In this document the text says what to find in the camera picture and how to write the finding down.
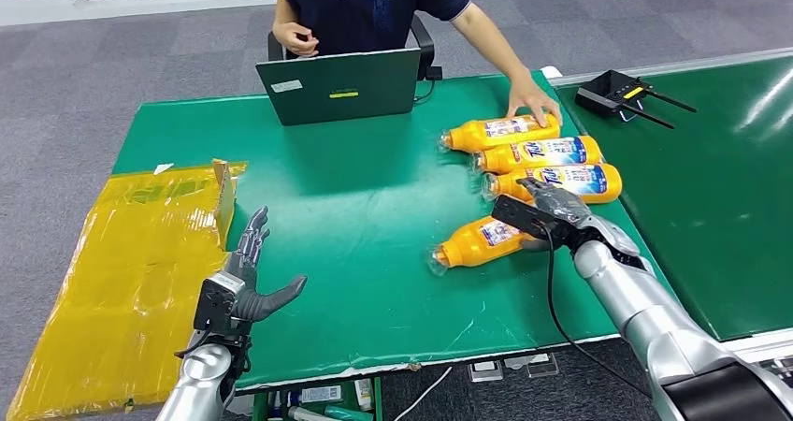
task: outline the laptop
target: laptop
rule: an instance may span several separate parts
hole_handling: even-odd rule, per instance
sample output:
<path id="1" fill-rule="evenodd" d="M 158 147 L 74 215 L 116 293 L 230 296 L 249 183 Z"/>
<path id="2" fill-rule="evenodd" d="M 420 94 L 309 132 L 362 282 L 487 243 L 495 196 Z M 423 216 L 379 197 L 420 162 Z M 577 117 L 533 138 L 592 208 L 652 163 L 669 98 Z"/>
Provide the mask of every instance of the laptop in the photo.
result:
<path id="1" fill-rule="evenodd" d="M 256 65 L 283 125 L 410 112 L 421 50 L 400 49 Z"/>

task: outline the man's arm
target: man's arm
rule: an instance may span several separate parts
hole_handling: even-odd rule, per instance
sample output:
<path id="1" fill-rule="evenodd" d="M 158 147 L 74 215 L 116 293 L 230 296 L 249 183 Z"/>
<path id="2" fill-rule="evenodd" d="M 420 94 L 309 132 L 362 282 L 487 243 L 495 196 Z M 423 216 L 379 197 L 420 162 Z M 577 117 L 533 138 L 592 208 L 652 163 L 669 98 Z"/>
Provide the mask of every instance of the man's arm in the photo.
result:
<path id="1" fill-rule="evenodd" d="M 298 23 L 297 14 L 289 4 L 289 0 L 277 0 L 275 4 L 275 20 L 273 35 L 287 50 L 300 56 L 314 56 L 318 53 L 319 40 L 311 30 Z"/>
<path id="2" fill-rule="evenodd" d="M 501 73 L 510 79 L 510 107 L 507 117 L 512 117 L 522 107 L 529 108 L 540 124 L 545 124 L 543 109 L 548 110 L 562 122 L 559 105 L 549 97 L 531 78 L 531 74 L 498 27 L 473 3 L 452 20 L 452 25 L 466 40 Z"/>

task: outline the black router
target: black router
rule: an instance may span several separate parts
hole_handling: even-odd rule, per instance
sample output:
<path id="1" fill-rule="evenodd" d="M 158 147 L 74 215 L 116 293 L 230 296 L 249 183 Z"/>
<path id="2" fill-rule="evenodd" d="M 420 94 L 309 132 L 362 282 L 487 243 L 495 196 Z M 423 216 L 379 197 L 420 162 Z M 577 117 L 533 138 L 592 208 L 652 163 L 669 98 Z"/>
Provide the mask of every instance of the black router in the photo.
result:
<path id="1" fill-rule="evenodd" d="M 582 108 L 591 110 L 601 117 L 609 117 L 619 113 L 622 121 L 628 122 L 638 115 L 669 129 L 674 129 L 673 124 L 664 122 L 656 116 L 644 112 L 642 99 L 647 95 L 671 103 L 678 108 L 697 112 L 696 109 L 686 104 L 659 94 L 653 90 L 653 86 L 643 82 L 641 79 L 629 77 L 616 70 L 609 70 L 578 88 L 575 102 Z M 628 117 L 624 113 L 625 110 L 635 115 Z"/>

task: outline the green table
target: green table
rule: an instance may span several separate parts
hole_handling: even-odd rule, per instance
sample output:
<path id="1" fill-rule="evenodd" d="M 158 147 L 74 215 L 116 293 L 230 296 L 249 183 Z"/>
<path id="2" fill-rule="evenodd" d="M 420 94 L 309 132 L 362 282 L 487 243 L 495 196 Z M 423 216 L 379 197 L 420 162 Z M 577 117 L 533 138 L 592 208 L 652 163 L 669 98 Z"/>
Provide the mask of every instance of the green table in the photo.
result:
<path id="1" fill-rule="evenodd" d="M 699 112 L 648 98 L 648 112 L 676 129 L 605 121 L 573 102 L 591 77 L 559 80 L 557 91 L 620 170 L 622 199 L 678 298 L 719 340 L 793 327 L 793 52 L 628 74 Z"/>
<path id="2" fill-rule="evenodd" d="M 564 342 L 548 313 L 546 254 L 520 252 L 443 278 L 427 267 L 430 247 L 491 209 L 468 156 L 439 152 L 438 135 L 503 115 L 507 92 L 502 77 L 445 80 L 412 114 L 293 127 L 277 122 L 263 95 L 146 104 L 113 172 L 249 161 L 229 241 L 268 205 L 259 291 L 297 273 L 309 282 L 255 326 L 241 388 L 534 351 Z M 564 135 L 576 133 L 565 124 Z M 595 212 L 648 254 L 619 202 Z M 570 335 L 613 336 L 568 252 L 557 253 L 556 266 L 559 317 Z"/>

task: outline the yellow plastic bag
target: yellow plastic bag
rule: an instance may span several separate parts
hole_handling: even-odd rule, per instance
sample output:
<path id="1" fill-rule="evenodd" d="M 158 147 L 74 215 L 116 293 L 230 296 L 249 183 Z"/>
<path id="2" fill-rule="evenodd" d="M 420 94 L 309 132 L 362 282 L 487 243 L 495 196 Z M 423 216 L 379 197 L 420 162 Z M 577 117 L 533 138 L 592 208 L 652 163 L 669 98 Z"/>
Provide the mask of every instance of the yellow plastic bag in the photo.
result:
<path id="1" fill-rule="evenodd" d="M 232 165 L 230 174 L 243 169 Z M 226 258 L 218 247 L 226 232 L 215 221 L 220 190 L 212 166 L 109 178 L 7 420 L 166 399 L 180 364 L 173 352 L 187 345 L 201 282 Z"/>

